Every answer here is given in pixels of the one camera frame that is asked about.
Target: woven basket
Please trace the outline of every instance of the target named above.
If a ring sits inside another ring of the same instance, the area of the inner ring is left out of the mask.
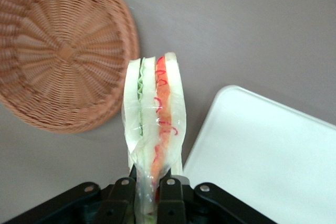
[[[0,0],[0,100],[40,129],[92,129],[119,111],[138,47],[123,0]]]

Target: screw head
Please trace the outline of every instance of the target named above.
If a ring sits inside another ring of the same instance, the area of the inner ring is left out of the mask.
[[[125,185],[128,185],[130,183],[130,181],[128,179],[124,179],[122,182],[121,182],[121,185],[125,186]]]
[[[89,191],[93,191],[94,190],[94,186],[87,186],[85,189],[84,189],[84,192],[89,192]]]
[[[207,185],[201,185],[200,190],[207,193],[208,191],[210,191],[210,188]]]
[[[172,178],[168,179],[167,180],[167,185],[170,185],[170,186],[175,185],[175,180],[172,179]]]

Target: plastic wrap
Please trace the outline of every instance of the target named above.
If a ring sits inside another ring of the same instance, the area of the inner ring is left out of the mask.
[[[130,61],[125,80],[123,121],[129,166],[137,170],[137,223],[156,223],[160,178],[173,167],[182,172],[186,130],[182,82],[176,56],[167,53]]]

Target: white plastic tray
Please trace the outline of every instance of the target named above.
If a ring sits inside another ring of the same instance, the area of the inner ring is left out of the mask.
[[[336,126],[238,86],[221,89],[184,167],[277,223],[336,223]]]

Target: gray surface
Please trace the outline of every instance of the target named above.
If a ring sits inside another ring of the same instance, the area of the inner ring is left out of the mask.
[[[142,56],[174,51],[187,107],[185,160],[223,86],[336,124],[336,0],[125,0]],[[127,173],[121,116],[82,134],[26,125],[0,106],[0,222],[87,180]]]

